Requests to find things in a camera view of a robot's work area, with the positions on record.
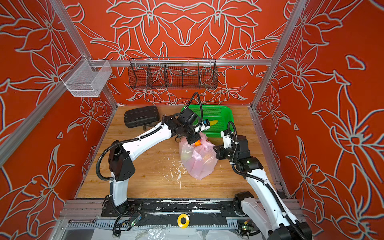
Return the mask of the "pink plastic bag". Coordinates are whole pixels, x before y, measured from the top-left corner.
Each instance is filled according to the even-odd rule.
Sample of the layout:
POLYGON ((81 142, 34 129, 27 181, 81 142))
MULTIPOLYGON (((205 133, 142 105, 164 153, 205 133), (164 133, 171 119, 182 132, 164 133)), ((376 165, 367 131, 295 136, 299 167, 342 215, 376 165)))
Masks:
POLYGON ((183 166, 187 172, 195 179, 202 180, 210 175, 218 162, 214 146, 208 138, 200 133, 201 145, 189 145, 185 137, 179 143, 179 153, 183 166))

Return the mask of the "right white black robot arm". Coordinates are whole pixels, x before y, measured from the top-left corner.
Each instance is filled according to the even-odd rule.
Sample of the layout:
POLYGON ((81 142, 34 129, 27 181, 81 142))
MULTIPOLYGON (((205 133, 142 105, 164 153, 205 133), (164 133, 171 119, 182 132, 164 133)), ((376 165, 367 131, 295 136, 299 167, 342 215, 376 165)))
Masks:
POLYGON ((272 186, 263 165, 251 156, 248 140, 238 135, 235 124, 230 121, 221 131, 223 145, 214 148, 218 160, 229 160, 232 170, 242 176, 256 193, 242 192, 234 198, 236 213, 251 219, 256 233, 265 240, 310 240, 312 230, 286 206, 272 186))

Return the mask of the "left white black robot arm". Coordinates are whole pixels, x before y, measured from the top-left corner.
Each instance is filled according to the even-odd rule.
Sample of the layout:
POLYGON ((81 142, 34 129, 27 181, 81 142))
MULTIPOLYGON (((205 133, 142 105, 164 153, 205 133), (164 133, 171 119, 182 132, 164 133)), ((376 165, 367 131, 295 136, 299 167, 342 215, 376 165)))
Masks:
POLYGON ((129 179, 135 173, 133 161, 172 137, 185 138, 189 145, 194 145, 201 139, 200 132, 210 128, 209 120, 203 116, 203 104, 195 92, 180 113, 163 116, 152 129, 133 139, 115 141, 100 154, 96 174, 100 180, 110 183, 109 202, 116 212, 128 200, 129 179))

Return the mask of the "yellow banana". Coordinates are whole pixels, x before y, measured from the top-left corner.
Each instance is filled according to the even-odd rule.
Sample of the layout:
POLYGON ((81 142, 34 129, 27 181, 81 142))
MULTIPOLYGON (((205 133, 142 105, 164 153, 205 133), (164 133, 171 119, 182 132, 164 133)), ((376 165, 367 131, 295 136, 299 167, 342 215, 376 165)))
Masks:
POLYGON ((218 123, 218 120, 212 120, 212 121, 210 121, 210 125, 211 126, 214 126, 214 125, 216 125, 218 123))

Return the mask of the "green plastic basket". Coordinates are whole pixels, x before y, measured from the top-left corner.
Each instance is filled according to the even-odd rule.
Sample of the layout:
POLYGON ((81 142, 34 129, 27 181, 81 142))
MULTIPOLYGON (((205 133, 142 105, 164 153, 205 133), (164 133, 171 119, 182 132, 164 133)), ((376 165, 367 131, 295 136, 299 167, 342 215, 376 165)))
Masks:
POLYGON ((222 138, 221 131, 227 130, 228 122, 235 122, 232 110, 227 106, 203 105, 203 120, 218 120, 210 129, 201 131, 207 138, 222 138))

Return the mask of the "black plastic tool case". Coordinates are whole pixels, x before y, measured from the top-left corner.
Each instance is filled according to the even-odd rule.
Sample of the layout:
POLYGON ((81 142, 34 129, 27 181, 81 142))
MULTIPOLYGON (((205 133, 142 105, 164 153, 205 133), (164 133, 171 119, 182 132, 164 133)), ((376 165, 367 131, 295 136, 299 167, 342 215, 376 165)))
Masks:
POLYGON ((146 106, 128 110, 124 115, 124 123, 127 128, 135 128, 152 124, 160 120, 157 107, 146 106))

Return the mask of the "yellow tape roll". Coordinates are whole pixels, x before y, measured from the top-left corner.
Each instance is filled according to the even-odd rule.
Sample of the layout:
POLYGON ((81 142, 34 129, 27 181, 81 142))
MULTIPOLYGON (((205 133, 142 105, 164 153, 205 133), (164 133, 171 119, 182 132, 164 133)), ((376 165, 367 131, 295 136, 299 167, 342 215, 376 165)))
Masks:
POLYGON ((190 224, 190 218, 187 214, 180 214, 177 218, 177 224, 181 229, 186 229, 190 224))

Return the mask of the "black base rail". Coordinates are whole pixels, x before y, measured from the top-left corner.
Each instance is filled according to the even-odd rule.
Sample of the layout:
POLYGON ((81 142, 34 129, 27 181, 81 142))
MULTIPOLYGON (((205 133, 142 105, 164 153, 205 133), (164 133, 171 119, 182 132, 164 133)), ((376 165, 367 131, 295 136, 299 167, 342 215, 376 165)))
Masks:
POLYGON ((245 217, 240 203, 234 199, 128 199, 114 207, 112 198, 106 197, 102 204, 103 217, 116 217, 119 214, 171 215, 215 214, 222 217, 245 217))

